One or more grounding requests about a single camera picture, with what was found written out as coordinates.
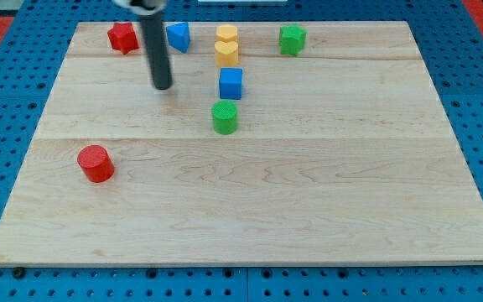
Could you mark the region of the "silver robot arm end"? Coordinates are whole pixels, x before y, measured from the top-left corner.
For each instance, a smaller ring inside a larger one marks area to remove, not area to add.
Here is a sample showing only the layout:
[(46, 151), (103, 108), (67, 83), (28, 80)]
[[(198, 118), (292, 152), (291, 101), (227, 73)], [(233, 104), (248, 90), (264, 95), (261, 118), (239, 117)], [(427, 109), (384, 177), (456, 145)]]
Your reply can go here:
[(117, 6), (126, 8), (139, 16), (154, 15), (167, 7), (167, 0), (112, 0)]

